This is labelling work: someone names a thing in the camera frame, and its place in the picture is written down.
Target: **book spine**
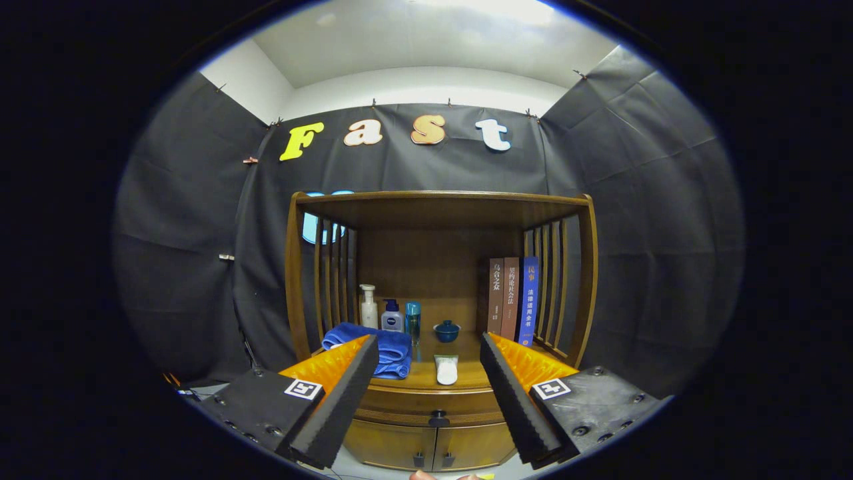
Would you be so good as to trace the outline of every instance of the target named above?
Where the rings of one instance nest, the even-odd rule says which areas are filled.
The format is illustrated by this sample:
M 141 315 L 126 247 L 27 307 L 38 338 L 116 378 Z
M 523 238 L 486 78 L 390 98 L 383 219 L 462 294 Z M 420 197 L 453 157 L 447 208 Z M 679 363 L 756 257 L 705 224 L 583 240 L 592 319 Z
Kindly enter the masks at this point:
M 489 259 L 488 331 L 501 334 L 503 321 L 503 258 Z
M 537 298 L 539 296 L 539 259 L 525 257 L 522 266 L 522 290 L 519 295 L 520 326 L 518 342 L 526 347 L 533 346 L 536 329 Z
M 519 318 L 519 258 L 503 259 L 503 321 L 501 337 L 515 339 L 515 327 Z

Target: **blue towel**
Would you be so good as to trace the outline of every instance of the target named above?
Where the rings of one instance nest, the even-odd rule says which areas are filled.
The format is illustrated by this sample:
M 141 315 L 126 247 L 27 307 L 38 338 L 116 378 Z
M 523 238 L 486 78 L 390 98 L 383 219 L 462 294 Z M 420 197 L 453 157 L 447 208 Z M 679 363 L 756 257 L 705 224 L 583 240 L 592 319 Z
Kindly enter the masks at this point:
M 334 345 L 347 343 L 365 335 L 376 335 L 379 342 L 379 365 L 376 366 L 376 378 L 406 378 L 412 364 L 412 336 L 398 331 L 376 330 L 366 326 L 343 322 L 330 330 L 322 339 L 326 350 Z

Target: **blue bottle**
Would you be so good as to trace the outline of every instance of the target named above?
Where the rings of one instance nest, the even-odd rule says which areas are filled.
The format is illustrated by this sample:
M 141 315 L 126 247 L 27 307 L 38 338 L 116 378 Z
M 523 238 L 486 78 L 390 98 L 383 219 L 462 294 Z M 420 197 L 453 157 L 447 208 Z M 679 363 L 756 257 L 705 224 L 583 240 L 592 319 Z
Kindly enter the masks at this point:
M 406 302 L 406 333 L 412 336 L 412 343 L 417 346 L 421 344 L 421 303 L 419 301 Z

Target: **orange letter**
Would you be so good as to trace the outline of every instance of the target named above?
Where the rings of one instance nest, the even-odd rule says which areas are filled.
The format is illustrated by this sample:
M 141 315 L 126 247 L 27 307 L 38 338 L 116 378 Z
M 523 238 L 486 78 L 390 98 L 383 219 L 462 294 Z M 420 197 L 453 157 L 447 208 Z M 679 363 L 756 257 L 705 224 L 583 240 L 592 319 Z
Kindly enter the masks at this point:
M 441 115 L 421 115 L 415 119 L 412 142 L 435 144 L 444 140 L 444 117 Z

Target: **wooden cabinet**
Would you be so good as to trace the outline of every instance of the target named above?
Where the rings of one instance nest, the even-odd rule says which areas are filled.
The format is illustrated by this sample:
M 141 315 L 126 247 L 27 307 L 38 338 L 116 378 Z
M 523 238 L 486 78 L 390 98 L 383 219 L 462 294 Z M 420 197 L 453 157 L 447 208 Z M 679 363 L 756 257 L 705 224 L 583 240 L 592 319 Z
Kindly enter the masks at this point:
M 302 239 L 307 214 L 319 219 L 316 238 L 325 231 L 326 238 L 336 241 L 308 245 Z M 567 302 L 554 300 L 566 297 L 570 283 L 566 219 L 572 216 L 579 219 L 580 289 L 574 321 L 566 324 L 568 340 L 560 342 Z M 304 255 L 310 264 L 303 262 Z M 512 438 L 479 363 L 477 267 L 484 258 L 527 255 L 540 258 L 543 273 L 533 348 L 577 367 L 592 323 L 598 275 L 589 196 L 460 191 L 293 195 L 285 281 L 299 360 L 316 352 L 323 335 L 340 322 L 360 324 L 360 283 L 376 286 L 374 298 L 380 305 L 383 298 L 397 299 L 401 310 L 407 301 L 421 303 L 421 344 L 412 349 L 409 375 L 371 380 L 346 436 L 344 446 L 357 459 L 390 468 L 444 471 L 497 465 L 512 454 Z M 312 306 L 310 316 L 306 305 Z M 454 342 L 440 343 L 432 327 L 446 319 L 462 330 Z M 455 384 L 438 384 L 435 354 L 459 355 Z
M 515 453 L 506 424 L 422 428 L 354 419 L 344 445 L 368 465 L 454 471 L 500 465 Z
M 500 465 L 515 453 L 507 424 L 438 429 L 432 471 Z
M 354 419 L 344 445 L 366 464 L 429 471 L 435 456 L 436 430 Z

